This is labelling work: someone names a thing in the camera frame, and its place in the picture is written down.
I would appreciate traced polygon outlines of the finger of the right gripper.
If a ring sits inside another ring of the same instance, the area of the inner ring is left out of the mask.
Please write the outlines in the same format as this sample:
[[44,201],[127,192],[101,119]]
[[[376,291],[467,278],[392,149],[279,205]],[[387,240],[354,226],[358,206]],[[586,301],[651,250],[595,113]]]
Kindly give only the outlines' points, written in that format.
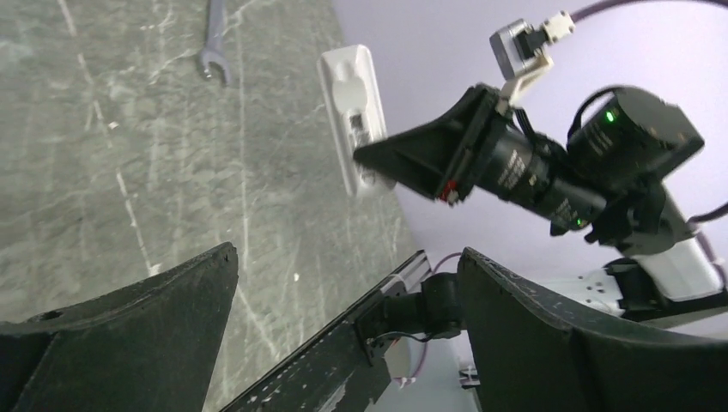
[[482,129],[491,106],[492,88],[471,86],[438,118],[361,146],[355,149],[353,159],[425,198],[441,198],[467,132]]

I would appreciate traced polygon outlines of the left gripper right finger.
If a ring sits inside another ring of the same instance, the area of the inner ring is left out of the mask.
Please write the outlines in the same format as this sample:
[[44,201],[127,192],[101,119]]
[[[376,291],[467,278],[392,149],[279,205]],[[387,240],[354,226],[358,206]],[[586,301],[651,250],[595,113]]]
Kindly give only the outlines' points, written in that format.
[[486,411],[724,411],[727,343],[617,318],[467,248],[459,299]]

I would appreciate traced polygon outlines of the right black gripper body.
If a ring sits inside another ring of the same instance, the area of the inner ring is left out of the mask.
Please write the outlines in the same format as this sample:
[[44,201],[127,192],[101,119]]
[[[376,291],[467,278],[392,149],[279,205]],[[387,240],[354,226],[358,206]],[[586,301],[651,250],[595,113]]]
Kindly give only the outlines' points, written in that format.
[[504,129],[503,117],[498,111],[500,103],[498,92],[483,90],[463,139],[446,169],[439,200],[454,205],[465,200],[472,192],[488,163],[497,136]]

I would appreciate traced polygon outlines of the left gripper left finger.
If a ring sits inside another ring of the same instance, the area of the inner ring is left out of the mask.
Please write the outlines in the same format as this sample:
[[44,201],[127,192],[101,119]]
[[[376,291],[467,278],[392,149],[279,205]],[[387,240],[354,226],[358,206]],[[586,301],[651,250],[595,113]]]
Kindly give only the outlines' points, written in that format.
[[201,410],[237,281],[227,242],[100,297],[2,323],[2,410]]

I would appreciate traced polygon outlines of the white remote control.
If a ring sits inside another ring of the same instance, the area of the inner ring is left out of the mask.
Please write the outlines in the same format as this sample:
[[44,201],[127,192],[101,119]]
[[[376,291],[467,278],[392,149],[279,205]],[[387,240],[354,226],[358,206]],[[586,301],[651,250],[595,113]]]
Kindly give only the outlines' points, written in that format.
[[346,192],[374,197],[392,190],[394,181],[354,160],[356,149],[387,138],[370,50],[348,45],[326,51],[317,69]]

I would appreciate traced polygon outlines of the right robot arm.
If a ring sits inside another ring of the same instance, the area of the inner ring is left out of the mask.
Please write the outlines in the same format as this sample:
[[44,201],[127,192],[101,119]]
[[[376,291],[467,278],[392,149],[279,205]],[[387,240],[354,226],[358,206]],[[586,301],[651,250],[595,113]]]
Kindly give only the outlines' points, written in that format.
[[620,257],[552,288],[600,312],[648,321],[727,306],[727,276],[664,178],[703,147],[683,111],[646,90],[598,90],[574,115],[567,143],[533,130],[499,93],[470,87],[434,121],[357,148],[354,161],[419,195],[460,203],[480,188],[549,221],[552,236],[584,231]]

